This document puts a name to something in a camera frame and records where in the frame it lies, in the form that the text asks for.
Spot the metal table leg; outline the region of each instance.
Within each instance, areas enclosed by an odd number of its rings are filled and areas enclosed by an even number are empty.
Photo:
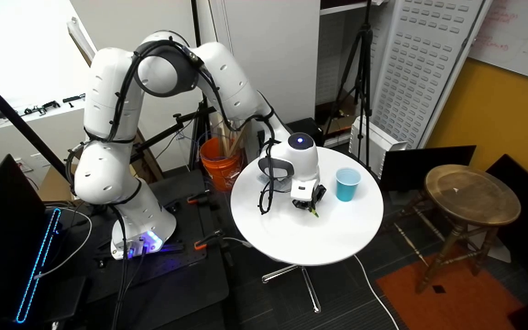
[[[266,274],[264,276],[262,276],[262,283],[266,284],[268,283],[269,280],[275,278],[275,277],[278,277],[278,276],[281,276],[282,274],[286,274],[288,273],[289,271],[293,270],[293,269],[296,269],[297,265],[290,265],[289,267],[285,267],[285,268],[282,268],[281,270],[277,270],[275,272],[271,272],[270,274]]]
[[[313,311],[315,313],[321,313],[321,305],[317,299],[317,294],[315,294],[315,289],[311,283],[311,279],[308,277],[307,268],[304,268],[303,266],[300,268],[302,271],[302,277],[304,277],[304,282],[307,284],[308,295],[311,296],[311,300],[313,301]]]

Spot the white round table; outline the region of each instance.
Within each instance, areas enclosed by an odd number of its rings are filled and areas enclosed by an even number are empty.
[[[231,193],[233,220],[241,234],[272,259],[300,266],[337,263],[360,251],[372,240],[382,223],[384,202],[378,184],[362,165],[331,149],[317,147],[321,184],[327,192],[316,205],[319,217],[297,209],[291,194],[275,192],[270,212],[258,209],[264,184],[258,160],[239,175]],[[336,197],[338,169],[351,167],[362,180],[352,201]]]

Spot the black tripod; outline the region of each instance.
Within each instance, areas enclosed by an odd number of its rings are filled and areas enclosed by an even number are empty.
[[[333,103],[333,107],[331,109],[331,115],[329,116],[329,123],[327,123],[327,129],[325,130],[325,137],[329,133],[329,127],[331,126],[331,121],[333,117],[336,115],[337,111],[341,107],[342,103],[346,98],[352,94],[352,92],[356,91],[354,94],[354,104],[358,104],[358,98],[360,98],[362,105],[361,105],[361,113],[360,113],[360,131],[358,132],[358,161],[361,161],[360,159],[360,148],[362,145],[362,115],[365,114],[366,116],[366,162],[365,162],[365,168],[370,171],[370,164],[369,164],[369,122],[370,117],[372,116],[372,109],[370,108],[370,47],[372,45],[372,30],[370,28],[369,24],[369,13],[370,13],[370,6],[371,6],[371,0],[366,0],[366,13],[365,13],[365,19],[364,23],[358,30],[358,33],[356,34],[356,39],[354,40],[354,44],[352,44],[352,49],[350,50],[350,55],[347,58],[346,62],[346,68],[343,71],[343,76],[341,77],[341,84],[339,87],[339,90],[337,90],[337,98],[335,98],[335,102]],[[343,86],[346,84],[348,73],[350,72],[350,69],[352,68],[352,62],[354,62],[354,56],[356,55],[356,50],[358,49],[358,45],[360,46],[360,58],[358,59],[358,73],[356,74],[356,81],[354,82],[354,87],[340,100],[341,94],[343,91]]]

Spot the blue plastic cup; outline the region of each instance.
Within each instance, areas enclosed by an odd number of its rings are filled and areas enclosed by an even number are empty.
[[[335,193],[337,199],[351,201],[356,194],[358,184],[362,180],[360,172],[346,167],[337,171],[335,179],[337,179],[337,192]]]

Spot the white device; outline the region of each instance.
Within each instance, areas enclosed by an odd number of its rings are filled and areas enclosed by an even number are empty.
[[[156,46],[164,40],[178,42],[183,50],[173,46]],[[292,177],[291,196],[304,203],[315,202],[319,185],[317,148],[306,134],[290,134],[268,101],[250,84],[243,70],[225,46],[217,42],[189,49],[184,38],[172,31],[157,31],[140,44],[136,52],[105,48],[93,59],[88,78],[84,129],[90,141],[84,146],[75,173],[75,193],[91,204],[113,204],[124,219],[126,244],[118,221],[113,226],[111,252],[115,259],[159,251],[176,228],[174,215],[158,202],[148,184],[130,174],[132,141],[136,135],[144,93],[160,98],[174,96],[198,86],[214,107],[224,111],[227,119],[242,121],[252,115],[267,118],[272,131],[260,123],[266,140],[274,137],[278,143],[264,148],[259,165],[269,175],[269,163],[274,178]],[[116,112],[117,92],[120,91],[132,61],[150,50],[135,71],[135,80],[127,90],[119,128],[111,142],[110,135]],[[208,72],[220,96],[220,107],[209,82],[189,63],[203,61],[201,70]]]

